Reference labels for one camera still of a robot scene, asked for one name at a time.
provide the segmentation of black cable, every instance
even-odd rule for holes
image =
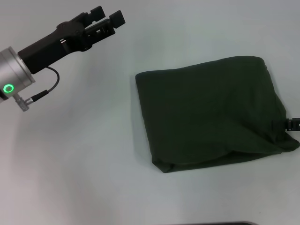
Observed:
[[[60,82],[60,74],[55,70],[53,69],[52,67],[46,67],[47,69],[49,70],[52,70],[53,72],[56,73],[57,75],[57,81],[56,83],[53,85],[53,87],[51,87],[49,90],[48,90],[48,93],[50,93],[51,91],[53,91],[54,88],[56,88],[56,86],[58,85],[58,83]]]
[[[47,95],[51,91],[53,91],[54,88],[56,88],[56,86],[58,85],[58,83],[60,81],[60,74],[55,69],[53,69],[52,67],[46,67],[46,68],[49,69],[49,70],[52,70],[53,72],[56,73],[57,80],[56,80],[55,84],[53,85],[53,87],[51,87],[49,90],[44,90],[44,91],[38,93],[37,95],[32,96],[31,99],[32,99],[33,102],[38,101],[39,99],[41,99],[42,97],[44,97],[45,95]]]

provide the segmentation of silver cylindrical joint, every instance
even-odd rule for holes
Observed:
[[[12,47],[0,52],[0,103],[34,82],[31,72]]]
[[[29,110],[29,106],[26,104],[24,99],[19,96],[19,94],[14,94],[13,97],[15,99],[15,102],[19,105],[23,112]]]

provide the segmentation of dark green cloth bag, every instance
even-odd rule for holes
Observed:
[[[136,75],[152,162],[174,172],[293,151],[264,61],[242,56]]]

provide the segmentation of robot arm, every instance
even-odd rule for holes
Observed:
[[[23,111],[28,110],[32,99],[24,101],[18,92],[35,82],[32,74],[70,53],[90,49],[93,44],[115,34],[114,29],[125,23],[121,11],[102,20],[104,18],[103,9],[99,6],[91,10],[90,14],[81,13],[74,19],[61,23],[52,34],[18,54],[11,47],[0,52],[0,103],[14,97]],[[46,94],[47,91],[41,92],[36,100]]]

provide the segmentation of white table surface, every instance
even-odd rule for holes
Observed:
[[[126,25],[54,63],[61,82],[30,111],[12,99],[0,106],[0,223],[298,225],[299,150],[163,174],[151,163],[135,75],[260,56],[288,117],[300,117],[300,2],[10,0],[0,7],[0,49],[18,52],[98,5],[122,10]],[[48,70],[34,77],[24,98],[55,82]]]

